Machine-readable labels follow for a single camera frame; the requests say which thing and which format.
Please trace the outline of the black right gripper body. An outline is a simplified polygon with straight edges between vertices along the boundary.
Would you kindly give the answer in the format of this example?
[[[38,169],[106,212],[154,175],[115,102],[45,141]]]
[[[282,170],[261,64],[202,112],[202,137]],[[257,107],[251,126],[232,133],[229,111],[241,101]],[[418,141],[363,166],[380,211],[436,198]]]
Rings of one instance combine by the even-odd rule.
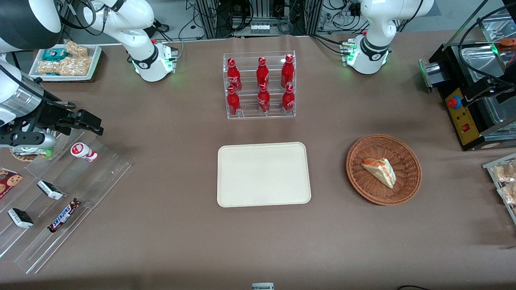
[[[25,132],[35,132],[36,130],[47,130],[70,134],[71,129],[79,129],[79,123],[75,119],[76,113],[73,111],[75,104],[58,101],[56,105],[43,101],[37,109],[27,115],[25,119]]]

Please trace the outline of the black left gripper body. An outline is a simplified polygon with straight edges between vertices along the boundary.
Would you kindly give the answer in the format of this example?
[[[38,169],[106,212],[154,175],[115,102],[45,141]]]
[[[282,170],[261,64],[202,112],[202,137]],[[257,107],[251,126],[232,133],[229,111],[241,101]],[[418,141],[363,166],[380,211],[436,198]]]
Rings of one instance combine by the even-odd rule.
[[[489,98],[494,99],[498,104],[515,97],[515,75],[502,75],[497,79],[490,78],[490,82],[494,88],[490,90]]]

